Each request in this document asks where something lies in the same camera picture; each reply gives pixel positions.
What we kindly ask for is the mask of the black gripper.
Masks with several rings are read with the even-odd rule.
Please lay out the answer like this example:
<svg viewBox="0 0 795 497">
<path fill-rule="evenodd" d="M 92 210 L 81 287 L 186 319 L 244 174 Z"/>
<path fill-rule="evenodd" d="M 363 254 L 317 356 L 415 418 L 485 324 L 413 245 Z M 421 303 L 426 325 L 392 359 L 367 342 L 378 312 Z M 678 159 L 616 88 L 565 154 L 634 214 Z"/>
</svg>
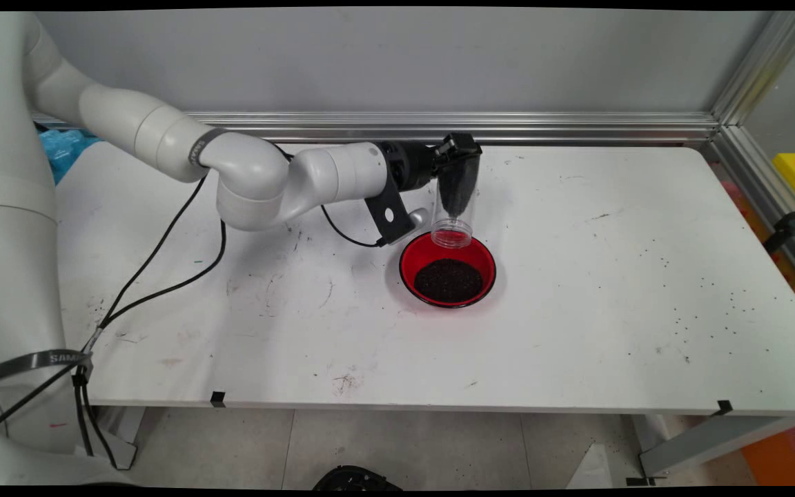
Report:
<svg viewBox="0 0 795 497">
<path fill-rule="evenodd" d="M 470 133 L 448 133 L 439 146 L 426 146 L 417 141 L 380 141 L 378 148 L 386 163 L 384 190 L 397 192 L 423 188 L 445 170 L 463 164 L 470 157 L 482 154 L 482 148 Z"/>
</svg>

